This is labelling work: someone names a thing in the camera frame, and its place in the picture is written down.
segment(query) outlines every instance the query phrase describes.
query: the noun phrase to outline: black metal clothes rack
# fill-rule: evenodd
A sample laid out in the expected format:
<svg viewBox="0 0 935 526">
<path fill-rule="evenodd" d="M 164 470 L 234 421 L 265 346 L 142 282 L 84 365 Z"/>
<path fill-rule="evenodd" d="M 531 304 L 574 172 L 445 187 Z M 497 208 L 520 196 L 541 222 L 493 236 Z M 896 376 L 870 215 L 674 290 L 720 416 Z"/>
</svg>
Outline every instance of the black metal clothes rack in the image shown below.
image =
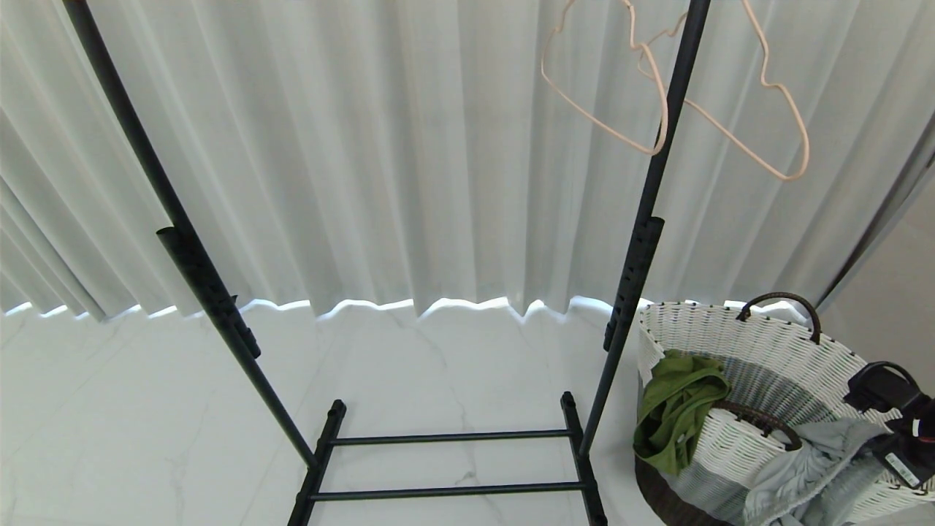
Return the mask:
<svg viewBox="0 0 935 526">
<path fill-rule="evenodd" d="M 653 263 L 656 246 L 662 234 L 664 221 L 653 216 L 656 196 L 662 175 L 669 160 L 669 151 L 675 129 L 682 113 L 685 93 L 692 68 L 698 55 L 701 34 L 707 19 L 711 0 L 691 0 L 682 33 L 675 66 L 672 72 L 667 105 L 669 133 L 662 150 L 653 156 L 640 198 L 640 207 L 630 235 L 624 269 L 611 311 L 611 320 L 604 334 L 604 349 L 608 352 L 597 393 L 587 424 L 582 428 L 574 398 L 565 392 L 560 400 L 565 415 L 565 428 L 544 431 L 501 431 L 455 434 L 428 434 L 374 437 L 338 437 L 347 406 L 335 400 L 328 411 L 324 429 L 312 451 L 301 431 L 290 418 L 276 391 L 266 380 L 257 359 L 260 348 L 247 327 L 221 276 L 211 262 L 208 252 L 198 238 L 194 226 L 182 207 L 178 195 L 169 182 L 156 151 L 153 149 L 142 123 L 137 117 L 129 95 L 123 87 L 117 69 L 110 59 L 107 46 L 97 29 L 94 16 L 85 0 L 63 0 L 68 16 L 79 36 L 94 74 L 100 81 L 108 102 L 120 122 L 123 133 L 137 155 L 153 190 L 162 203 L 172 226 L 156 232 L 172 257 L 188 286 L 194 292 L 211 323 L 218 330 L 231 354 L 247 374 L 266 407 L 282 427 L 299 456 L 308 467 L 308 474 L 295 496 L 295 506 L 288 526 L 306 526 L 315 503 L 327 501 L 362 501 L 417 497 L 453 497 L 459 495 L 491 495 L 544 491 L 580 491 L 589 524 L 608 524 L 591 466 L 590 452 L 597 433 L 597 425 L 607 403 L 611 385 L 636 314 L 637 304 Z M 450 487 L 428 489 L 381 489 L 371 491 L 321 491 L 325 470 L 331 453 L 338 446 L 392 445 L 437 443 L 454 441 L 536 439 L 567 437 L 572 448 L 578 479 L 569 482 L 510 484 L 497 486 Z"/>
</svg>

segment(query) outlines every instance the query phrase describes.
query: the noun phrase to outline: wire hanger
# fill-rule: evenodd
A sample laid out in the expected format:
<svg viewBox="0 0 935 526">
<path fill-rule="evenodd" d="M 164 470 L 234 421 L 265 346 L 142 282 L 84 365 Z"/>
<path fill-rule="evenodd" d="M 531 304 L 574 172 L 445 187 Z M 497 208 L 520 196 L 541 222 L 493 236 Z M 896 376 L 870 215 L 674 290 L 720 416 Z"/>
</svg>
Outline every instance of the wire hanger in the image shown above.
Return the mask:
<svg viewBox="0 0 935 526">
<path fill-rule="evenodd" d="M 568 3 L 565 5 L 565 9 L 563 9 L 562 11 L 562 18 L 559 22 L 559 25 L 553 29 L 553 31 L 549 34 L 549 38 L 546 39 L 545 48 L 542 54 L 542 76 L 546 79 L 549 85 L 552 86 L 562 96 L 562 98 L 564 98 L 569 103 L 571 103 L 571 105 L 578 112 L 583 114 L 589 120 L 599 125 L 604 130 L 610 132 L 612 135 L 614 135 L 618 139 L 621 139 L 627 144 L 637 147 L 637 149 L 640 150 L 641 152 L 649 153 L 646 151 L 646 149 L 643 149 L 639 147 L 638 145 L 634 144 L 632 140 L 626 137 L 623 137 L 622 135 L 617 133 L 615 130 L 613 130 L 606 124 L 603 124 L 594 115 L 592 115 L 591 113 L 588 113 L 586 110 L 584 110 L 583 108 L 581 108 L 580 106 L 572 102 L 564 93 L 558 90 L 558 88 L 555 87 L 552 81 L 545 75 L 545 57 L 549 49 L 548 48 L 549 41 L 552 39 L 552 36 L 555 33 L 561 32 L 562 26 L 565 24 L 565 17 L 568 12 L 568 9 L 571 7 L 572 4 L 574 4 L 574 2 L 575 0 L 568 0 Z M 659 83 L 660 82 L 659 70 L 658 70 L 658 66 L 655 63 L 655 58 L 653 57 L 651 52 L 647 52 L 649 50 L 649 46 L 663 35 L 667 37 L 675 37 L 675 35 L 678 34 L 679 29 L 682 27 L 682 24 L 684 23 L 685 17 L 687 16 L 688 13 L 687 12 L 683 13 L 682 16 L 679 17 L 679 20 L 676 21 L 675 27 L 673 27 L 671 30 L 664 29 L 660 31 L 659 33 L 657 33 L 652 38 L 650 38 L 648 41 L 640 42 L 639 44 L 634 45 L 633 33 L 634 33 L 635 26 L 636 26 L 636 11 L 633 8 L 633 5 L 630 3 L 629 0 L 621 0 L 621 2 L 626 6 L 627 10 L 630 13 L 630 48 L 633 50 L 640 50 L 640 59 L 637 62 L 637 68 L 642 75 L 646 76 L 647 78 L 651 80 L 656 80 L 657 83 Z M 716 127 L 721 133 L 723 133 L 728 139 L 730 139 L 731 142 L 737 145 L 738 148 L 740 148 L 744 153 L 749 155 L 750 158 L 756 161 L 758 165 L 765 168 L 772 175 L 776 176 L 780 181 L 794 181 L 795 179 L 798 179 L 802 175 L 804 175 L 805 170 L 809 165 L 811 145 L 809 142 L 808 130 L 806 130 L 805 128 L 805 122 L 802 119 L 801 114 L 798 112 L 798 107 L 796 106 L 795 100 L 793 100 L 792 98 L 792 94 L 789 93 L 789 90 L 785 87 L 785 85 L 781 83 L 773 83 L 773 82 L 767 81 L 766 72 L 767 72 L 767 66 L 770 61 L 770 44 L 767 42 L 766 35 L 763 33 L 763 28 L 760 27 L 759 21 L 756 19 L 756 15 L 753 11 L 753 8 L 750 6 L 750 0 L 741 0 L 741 2 L 743 3 L 743 8 L 747 13 L 747 17 L 750 19 L 751 25 L 754 27 L 754 31 L 756 32 L 756 37 L 759 40 L 760 47 L 763 49 L 763 62 L 762 62 L 762 66 L 760 67 L 760 78 L 759 78 L 760 85 L 762 85 L 765 88 L 777 89 L 783 94 L 783 97 L 785 97 L 786 103 L 789 105 L 789 108 L 792 110 L 792 116 L 793 118 L 795 118 L 796 125 L 798 126 L 798 131 L 802 136 L 802 160 L 801 160 L 801 165 L 799 166 L 798 171 L 793 175 L 783 174 L 778 169 L 774 168 L 772 165 L 764 161 L 753 150 L 747 147 L 747 145 L 743 144 L 739 139 L 737 139 L 737 137 L 734 136 L 734 134 L 730 133 L 730 131 L 727 130 L 727 128 L 725 128 L 721 123 L 719 123 L 717 119 L 715 119 L 709 112 L 707 112 L 704 108 L 702 108 L 698 103 L 686 98 L 685 104 L 697 110 L 698 113 L 700 113 L 702 117 L 704 117 L 711 124 L 713 124 L 714 127 Z M 643 58 L 646 58 L 649 61 L 650 68 L 653 70 L 652 75 L 642 68 Z M 663 122 L 666 124 L 666 126 L 660 125 L 659 140 L 656 142 L 657 146 L 659 146 L 661 141 L 665 141 L 665 137 L 668 133 L 668 117 L 669 117 L 668 113 L 665 110 L 663 110 Z"/>
</svg>

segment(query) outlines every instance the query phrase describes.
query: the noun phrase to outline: brown handle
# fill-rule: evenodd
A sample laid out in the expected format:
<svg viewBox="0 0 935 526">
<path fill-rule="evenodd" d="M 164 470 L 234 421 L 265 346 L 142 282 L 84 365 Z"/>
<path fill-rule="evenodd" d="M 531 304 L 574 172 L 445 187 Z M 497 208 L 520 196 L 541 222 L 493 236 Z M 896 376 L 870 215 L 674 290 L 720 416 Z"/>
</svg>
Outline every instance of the brown handle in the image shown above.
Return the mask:
<svg viewBox="0 0 935 526">
<path fill-rule="evenodd" d="M 753 407 L 747 407 L 746 405 L 740 405 L 739 403 L 728 402 L 726 400 L 715 402 L 714 407 L 730 411 L 734 415 L 737 415 L 740 420 L 746 420 L 757 426 L 759 429 L 763 430 L 763 436 L 768 436 L 772 433 L 772 430 L 782 431 L 785 433 L 785 436 L 789 438 L 789 442 L 792 443 L 785 447 L 786 451 L 795 451 L 796 449 L 802 448 L 802 439 L 798 437 L 798 433 L 792 431 L 791 427 L 773 415 L 763 413 Z"/>
<path fill-rule="evenodd" d="M 774 300 L 777 298 L 782 298 L 784 300 L 793 300 L 801 303 L 805 310 L 809 312 L 809 316 L 812 317 L 812 340 L 815 343 L 821 343 L 821 322 L 818 321 L 818 311 L 812 307 L 812 304 L 808 300 L 804 299 L 798 294 L 793 294 L 791 292 L 770 292 L 769 294 L 764 294 L 763 296 L 757 296 L 750 301 L 747 301 L 747 304 L 741 309 L 740 315 L 737 316 L 737 319 L 740 321 L 747 321 L 747 318 L 750 317 L 750 307 L 756 305 L 760 301 Z"/>
</svg>

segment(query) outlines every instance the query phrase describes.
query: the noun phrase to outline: green cloth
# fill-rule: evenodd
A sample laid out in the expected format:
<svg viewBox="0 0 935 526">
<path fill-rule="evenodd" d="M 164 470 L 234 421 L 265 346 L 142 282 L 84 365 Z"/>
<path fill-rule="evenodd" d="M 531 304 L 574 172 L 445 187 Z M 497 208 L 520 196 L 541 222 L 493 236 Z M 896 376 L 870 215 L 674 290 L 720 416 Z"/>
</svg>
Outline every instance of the green cloth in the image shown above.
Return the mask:
<svg viewBox="0 0 935 526">
<path fill-rule="evenodd" d="M 666 351 L 643 390 L 633 436 L 638 457 L 670 475 L 691 463 L 705 416 L 730 393 L 723 370 L 716 359 Z"/>
</svg>

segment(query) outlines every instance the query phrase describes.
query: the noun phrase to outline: white marble floor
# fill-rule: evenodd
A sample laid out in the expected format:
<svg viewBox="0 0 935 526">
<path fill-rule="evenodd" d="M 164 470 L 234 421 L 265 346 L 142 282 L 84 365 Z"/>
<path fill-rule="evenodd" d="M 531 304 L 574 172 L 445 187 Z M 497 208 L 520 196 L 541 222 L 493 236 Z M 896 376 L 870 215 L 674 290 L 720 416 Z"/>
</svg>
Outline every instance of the white marble floor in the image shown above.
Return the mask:
<svg viewBox="0 0 935 526">
<path fill-rule="evenodd" d="M 245 313 L 270 382 L 310 442 L 335 398 L 342 436 L 563 427 L 582 418 L 604 359 L 608 312 L 347 305 Z M 282 525 L 299 457 L 209 321 L 125 315 L 100 325 L 35 311 L 2 320 L 2 517 L 7 526 Z M 614 525 L 659 524 L 639 496 L 628 442 L 637 373 L 627 355 L 593 459 Z M 560 481 L 568 441 L 339 448 L 325 490 Z M 315 526 L 587 523 L 577 493 L 315 508 Z"/>
</svg>

